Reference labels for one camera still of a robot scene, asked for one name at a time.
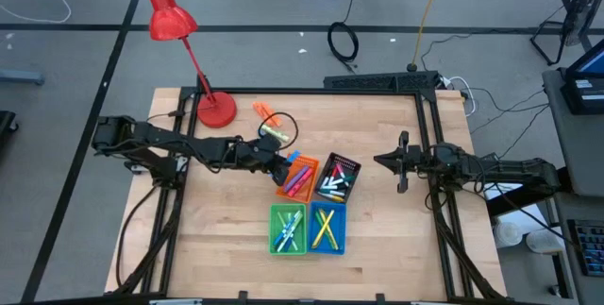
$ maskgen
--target yellow cable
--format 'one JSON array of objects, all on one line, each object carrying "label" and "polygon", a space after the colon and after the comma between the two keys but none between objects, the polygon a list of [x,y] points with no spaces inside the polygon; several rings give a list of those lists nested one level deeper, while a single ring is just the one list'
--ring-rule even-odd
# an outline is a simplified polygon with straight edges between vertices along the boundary
[{"label": "yellow cable", "polygon": [[419,54],[419,46],[422,42],[422,32],[424,31],[424,23],[426,22],[426,17],[428,17],[428,11],[430,10],[432,1],[433,0],[428,0],[426,10],[424,11],[424,17],[422,17],[422,24],[419,25],[419,32],[417,33],[417,43],[415,44],[415,54],[413,55],[413,61],[411,62],[412,65],[415,65],[415,59],[417,59],[417,54]]}]

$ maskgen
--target plastic tray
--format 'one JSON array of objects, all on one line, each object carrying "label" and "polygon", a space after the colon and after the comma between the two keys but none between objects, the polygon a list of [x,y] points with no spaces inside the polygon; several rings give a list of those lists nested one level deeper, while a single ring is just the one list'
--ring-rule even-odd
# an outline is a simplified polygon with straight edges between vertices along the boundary
[{"label": "plastic tray", "polygon": [[[290,182],[290,179],[295,177],[295,175],[305,165],[312,169],[312,175],[294,196],[287,195],[287,193],[285,193],[285,186],[287,186],[287,184]],[[285,183],[283,184],[283,186],[277,188],[275,194],[293,201],[309,203],[312,199],[312,186],[314,186],[314,184],[316,183],[318,170],[319,161],[317,159],[310,158],[304,155],[298,156],[290,167],[290,174],[285,179]]]},{"label": "plastic tray", "polygon": [[[312,242],[321,230],[321,225],[316,220],[314,215],[319,209],[325,211],[329,215],[331,210],[334,210],[333,216],[329,221],[329,227],[333,232],[333,236],[338,244],[338,250],[334,250],[329,243],[327,232],[323,234],[319,246],[315,249],[311,248]],[[344,254],[346,246],[346,205],[335,202],[312,201],[310,204],[309,213],[309,252],[310,253],[327,253],[327,254]]]},{"label": "plastic tray", "polygon": [[328,177],[328,178],[331,177],[331,173],[333,172],[333,169],[336,167],[336,163],[339,163],[342,166],[342,169],[344,170],[344,174],[347,177],[350,177],[350,176],[355,177],[355,179],[348,182],[348,187],[346,187],[345,190],[341,190],[341,192],[344,192],[344,203],[346,203],[346,202],[348,202],[348,198],[350,197],[350,194],[352,193],[352,188],[355,186],[355,182],[357,182],[357,178],[359,177],[359,171],[361,170],[361,164],[354,162],[350,159],[347,159],[336,153],[329,154],[329,158],[327,158],[327,162],[325,164],[325,167],[323,167],[321,176],[319,176],[319,178],[317,179],[317,182],[314,186],[314,192],[317,195],[321,196],[324,200],[338,203],[337,201],[331,200],[331,199],[319,194],[319,190],[321,189],[321,185],[323,184],[325,177]]},{"label": "plastic tray", "polygon": [[[288,218],[287,213],[291,213],[292,216],[298,211],[302,211],[302,220],[298,224],[294,232],[294,242],[298,246],[298,250],[294,249],[294,245],[290,246],[287,252],[277,252],[277,248],[273,246],[273,242],[283,230],[283,225],[277,216],[278,212],[281,212],[283,220],[287,224]],[[307,215],[306,205],[304,204],[273,204],[271,205],[271,213],[269,217],[269,235],[268,235],[268,247],[269,252],[272,255],[304,255],[307,252],[306,249],[306,233],[307,233]]]}]

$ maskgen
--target orange tray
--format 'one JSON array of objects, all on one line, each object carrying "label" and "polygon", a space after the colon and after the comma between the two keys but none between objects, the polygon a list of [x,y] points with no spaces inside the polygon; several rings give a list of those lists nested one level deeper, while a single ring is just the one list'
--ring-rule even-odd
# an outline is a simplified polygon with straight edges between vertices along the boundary
[{"label": "orange tray", "polygon": [[[312,175],[294,196],[287,195],[287,193],[285,193],[285,191],[284,191],[285,186],[287,186],[288,182],[290,182],[290,179],[295,177],[295,175],[302,168],[304,168],[304,166],[308,166],[310,169],[312,169]],[[310,200],[312,199],[312,190],[314,188],[314,184],[316,183],[318,170],[319,170],[319,161],[317,159],[310,158],[310,157],[307,157],[304,155],[298,156],[297,159],[295,159],[295,161],[292,163],[292,166],[290,167],[290,174],[285,179],[285,183],[283,184],[283,186],[277,188],[277,191],[275,192],[275,194],[278,196],[285,197],[290,200],[296,201],[296,202],[309,203]]]}]

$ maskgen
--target lamp base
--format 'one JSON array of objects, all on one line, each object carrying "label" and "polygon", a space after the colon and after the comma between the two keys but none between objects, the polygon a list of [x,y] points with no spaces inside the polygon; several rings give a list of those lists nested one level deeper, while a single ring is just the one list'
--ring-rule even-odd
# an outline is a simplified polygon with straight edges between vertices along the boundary
[{"label": "lamp base", "polygon": [[197,118],[207,127],[224,127],[235,119],[237,105],[228,93],[213,93],[216,102],[212,105],[204,95],[197,106]]}]

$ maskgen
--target wooden table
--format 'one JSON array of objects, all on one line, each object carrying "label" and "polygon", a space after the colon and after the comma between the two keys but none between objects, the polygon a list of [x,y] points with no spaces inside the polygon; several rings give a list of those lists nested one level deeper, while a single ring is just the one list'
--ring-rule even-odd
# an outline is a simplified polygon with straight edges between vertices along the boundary
[{"label": "wooden table", "polygon": [[[157,89],[150,115],[176,109],[179,89]],[[437,92],[445,139],[472,152],[472,142],[458,92]],[[446,300],[431,211],[424,206],[425,180],[409,175],[409,190],[396,192],[397,179],[373,161],[394,150],[402,130],[410,144],[419,144],[414,99],[377,95],[235,94],[235,121],[221,129],[197,122],[195,136],[242,135],[256,138],[259,116],[252,102],[268,102],[294,116],[300,135],[294,149],[320,162],[335,152],[362,164],[347,204],[346,252],[343,256],[307,254],[271,256],[268,252],[269,208],[290,202],[275,195],[276,185],[263,174],[225,170],[211,174],[192,162],[180,218],[169,297],[315,298],[372,300],[384,293],[389,300]],[[430,142],[434,143],[427,106]],[[172,129],[173,119],[152,120]],[[294,132],[284,126],[289,134]],[[148,192],[147,174],[135,176],[125,217]],[[159,193],[134,215],[125,240],[122,279],[148,248]],[[465,247],[480,272],[501,294],[505,286],[484,201],[457,193]],[[163,254],[156,262],[157,289]],[[451,253],[451,265],[459,271]],[[116,288],[115,258],[106,289]],[[456,291],[462,294],[458,273]]]}]

